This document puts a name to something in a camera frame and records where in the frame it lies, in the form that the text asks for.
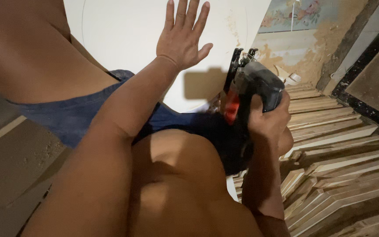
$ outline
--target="man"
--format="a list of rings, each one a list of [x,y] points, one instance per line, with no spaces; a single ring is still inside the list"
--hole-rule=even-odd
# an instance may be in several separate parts
[[[160,129],[132,146],[176,75],[212,48],[198,51],[208,2],[195,23],[199,1],[191,0],[187,12],[181,0],[175,20],[170,0],[157,58],[114,89],[117,80],[68,44],[62,5],[24,2],[0,4],[0,93],[40,112],[95,94],[104,103],[23,236],[288,236],[278,165],[292,143],[287,93],[265,114],[260,97],[253,97],[254,156],[243,205],[227,193],[223,164],[206,138]],[[109,98],[100,99],[100,92]]]

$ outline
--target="damaged wall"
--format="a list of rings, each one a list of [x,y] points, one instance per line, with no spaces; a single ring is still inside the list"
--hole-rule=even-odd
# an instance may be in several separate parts
[[[271,70],[274,70],[273,65],[277,65],[288,73],[295,72],[303,82],[311,82],[315,86],[323,64],[334,57],[333,53],[368,2],[328,1],[337,1],[337,21],[323,20],[313,30],[258,34],[253,44],[253,48],[259,49],[257,59]]]

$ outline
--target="forearm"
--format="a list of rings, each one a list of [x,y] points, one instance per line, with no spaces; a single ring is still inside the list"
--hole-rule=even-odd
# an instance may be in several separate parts
[[[135,137],[178,73],[170,60],[155,58],[106,100],[94,123],[111,121],[124,135]]]
[[[277,142],[257,140],[244,179],[242,203],[253,213],[284,220]]]

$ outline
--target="hand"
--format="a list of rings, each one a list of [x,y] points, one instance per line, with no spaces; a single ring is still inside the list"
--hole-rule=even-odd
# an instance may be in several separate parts
[[[248,129],[254,141],[261,139],[278,145],[283,131],[291,120],[291,115],[289,114],[290,102],[289,94],[283,91],[280,105],[273,111],[263,113],[261,97],[259,95],[252,97]]]
[[[176,65],[179,71],[197,65],[201,60],[207,57],[212,43],[208,43],[198,51],[198,41],[206,26],[210,3],[205,2],[197,23],[194,25],[197,17],[197,9],[200,0],[191,0],[187,12],[188,0],[180,0],[174,20],[174,2],[168,1],[166,8],[165,28],[162,31],[159,42],[157,43],[156,54],[158,57],[164,57]]]

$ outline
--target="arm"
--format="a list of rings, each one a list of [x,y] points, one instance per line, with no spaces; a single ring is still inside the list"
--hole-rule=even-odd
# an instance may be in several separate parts
[[[87,134],[59,172],[51,193],[23,236],[124,236],[133,160],[131,142],[177,74],[207,57],[198,51],[209,4],[195,17],[198,1],[181,0],[174,22],[168,2],[157,58],[103,104]]]
[[[254,142],[254,155],[244,180],[242,203],[253,213],[265,236],[290,236],[280,192],[279,141],[287,136],[290,97],[284,92],[280,105],[262,113],[262,101],[254,96],[248,124]]]

